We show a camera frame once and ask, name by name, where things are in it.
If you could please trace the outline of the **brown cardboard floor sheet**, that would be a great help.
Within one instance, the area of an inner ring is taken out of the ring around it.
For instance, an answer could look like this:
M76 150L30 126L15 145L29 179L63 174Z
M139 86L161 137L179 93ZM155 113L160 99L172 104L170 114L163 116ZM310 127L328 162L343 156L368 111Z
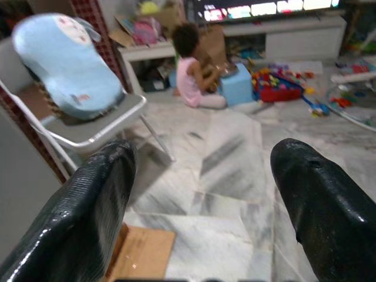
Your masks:
M123 224L101 282L164 279L175 238L172 231Z

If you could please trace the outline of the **grey folding chair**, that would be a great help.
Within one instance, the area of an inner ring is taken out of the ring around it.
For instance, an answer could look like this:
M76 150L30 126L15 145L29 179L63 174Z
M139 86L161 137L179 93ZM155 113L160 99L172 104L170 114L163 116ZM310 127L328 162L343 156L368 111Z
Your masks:
M123 135L125 130L138 119L144 123L170 160L174 160L170 150L146 120L144 111L147 99L141 94L126 93L124 101L105 117L70 126L53 116L42 120L36 117L19 94L21 89L31 83L32 78L14 51L11 39L0 41L0 86L11 101L20 108L31 128L36 130L36 134L52 153L66 178L69 177L70 172L74 172L79 167L79 163L71 158L68 151L80 156L90 155L104 147L107 142Z

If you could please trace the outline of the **child in pink clothes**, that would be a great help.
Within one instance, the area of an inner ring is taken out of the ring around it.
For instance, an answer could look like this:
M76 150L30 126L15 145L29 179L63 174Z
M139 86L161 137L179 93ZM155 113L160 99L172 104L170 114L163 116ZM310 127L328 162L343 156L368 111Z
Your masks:
M174 48L179 55L176 71L177 91L185 105L191 108L224 109L225 97L214 91L224 66L204 64L198 29L183 23L172 33Z

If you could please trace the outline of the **open brown cardboard box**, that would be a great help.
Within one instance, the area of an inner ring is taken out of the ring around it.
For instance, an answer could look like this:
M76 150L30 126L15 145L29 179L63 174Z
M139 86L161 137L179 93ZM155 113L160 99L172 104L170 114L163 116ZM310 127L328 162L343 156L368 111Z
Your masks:
M164 6L159 6L159 8L159 12L149 15L141 15L139 6L135 15L115 15L119 27L109 32L109 38L126 48L137 46L133 40L134 23L141 18L155 18L162 27L163 38L159 42L165 42L171 37L175 27L185 21L185 15L181 4L178 2L167 1Z

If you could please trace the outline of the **pink backpack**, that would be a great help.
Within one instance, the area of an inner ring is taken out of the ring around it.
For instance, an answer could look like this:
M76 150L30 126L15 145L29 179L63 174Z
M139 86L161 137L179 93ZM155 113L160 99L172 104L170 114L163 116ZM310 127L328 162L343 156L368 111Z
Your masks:
M141 18L134 23L133 40L136 45L155 44L162 38L162 27L155 18Z

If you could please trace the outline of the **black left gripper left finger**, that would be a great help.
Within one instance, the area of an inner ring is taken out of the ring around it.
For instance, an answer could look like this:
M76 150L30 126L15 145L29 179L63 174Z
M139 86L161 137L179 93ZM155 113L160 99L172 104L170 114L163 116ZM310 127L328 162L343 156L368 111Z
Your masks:
M129 141L112 141L91 155L0 265L0 282L101 282L135 177Z

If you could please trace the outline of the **brown paper bag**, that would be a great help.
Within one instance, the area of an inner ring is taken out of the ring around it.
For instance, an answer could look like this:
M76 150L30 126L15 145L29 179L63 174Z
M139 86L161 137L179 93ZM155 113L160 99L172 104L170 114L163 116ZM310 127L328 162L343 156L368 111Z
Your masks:
M227 62L224 33L220 25L199 29L197 58L203 69L223 66Z

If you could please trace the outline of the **white side table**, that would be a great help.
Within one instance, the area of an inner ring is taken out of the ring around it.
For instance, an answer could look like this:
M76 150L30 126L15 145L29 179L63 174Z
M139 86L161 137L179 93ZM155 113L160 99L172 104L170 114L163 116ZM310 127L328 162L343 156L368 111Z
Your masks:
M117 50L125 65L133 93L138 95L142 95L143 90L135 74L132 62L172 58L176 55L173 44L170 41L151 45L131 46L129 48L118 47Z

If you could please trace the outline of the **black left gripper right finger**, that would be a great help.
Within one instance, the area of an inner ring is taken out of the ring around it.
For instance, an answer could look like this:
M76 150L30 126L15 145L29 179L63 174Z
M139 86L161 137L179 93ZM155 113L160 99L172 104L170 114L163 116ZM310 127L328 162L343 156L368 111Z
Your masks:
M319 282L376 282L376 202L336 163L292 138L271 171Z

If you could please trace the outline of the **yellow green soft toy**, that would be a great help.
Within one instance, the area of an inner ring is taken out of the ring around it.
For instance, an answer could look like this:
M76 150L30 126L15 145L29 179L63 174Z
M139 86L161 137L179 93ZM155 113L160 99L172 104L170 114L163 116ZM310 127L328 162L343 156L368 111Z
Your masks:
M139 13L141 15L149 15L159 12L159 6L153 1L144 1L139 4Z

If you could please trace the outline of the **red toy block tray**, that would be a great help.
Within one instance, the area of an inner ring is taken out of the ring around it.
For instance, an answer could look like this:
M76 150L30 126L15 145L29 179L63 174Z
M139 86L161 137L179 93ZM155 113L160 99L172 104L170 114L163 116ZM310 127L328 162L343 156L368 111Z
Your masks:
M282 68L264 68L251 74L256 100L264 103L300 99L304 88L292 73Z

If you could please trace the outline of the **light blue baby seat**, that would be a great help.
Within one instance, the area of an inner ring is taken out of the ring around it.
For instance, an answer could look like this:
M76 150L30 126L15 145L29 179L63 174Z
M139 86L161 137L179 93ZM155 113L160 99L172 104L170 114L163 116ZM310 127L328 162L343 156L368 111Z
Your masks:
M37 14L20 21L11 38L23 64L63 114L93 120L124 99L119 78L93 44L100 35L86 21Z

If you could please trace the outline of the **blue plastic toy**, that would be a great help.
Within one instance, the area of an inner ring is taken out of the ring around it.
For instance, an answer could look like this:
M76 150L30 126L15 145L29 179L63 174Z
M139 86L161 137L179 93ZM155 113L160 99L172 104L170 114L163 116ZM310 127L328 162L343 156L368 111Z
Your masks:
M301 95L302 100L309 105L310 112L313 116L323 117L330 114L329 108L320 102L312 102L306 98L304 94Z

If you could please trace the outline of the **grey hoop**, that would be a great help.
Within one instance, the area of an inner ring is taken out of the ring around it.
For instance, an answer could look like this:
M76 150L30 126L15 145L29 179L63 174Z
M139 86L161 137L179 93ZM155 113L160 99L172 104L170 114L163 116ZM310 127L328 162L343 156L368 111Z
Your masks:
M335 85L325 98L331 111L376 133L376 88L369 82Z

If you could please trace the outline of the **flat screen television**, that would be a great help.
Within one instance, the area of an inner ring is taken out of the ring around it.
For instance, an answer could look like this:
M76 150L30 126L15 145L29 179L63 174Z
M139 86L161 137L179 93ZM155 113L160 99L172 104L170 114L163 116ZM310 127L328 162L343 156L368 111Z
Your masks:
M259 19L342 8L343 0L184 0L188 17L205 22Z

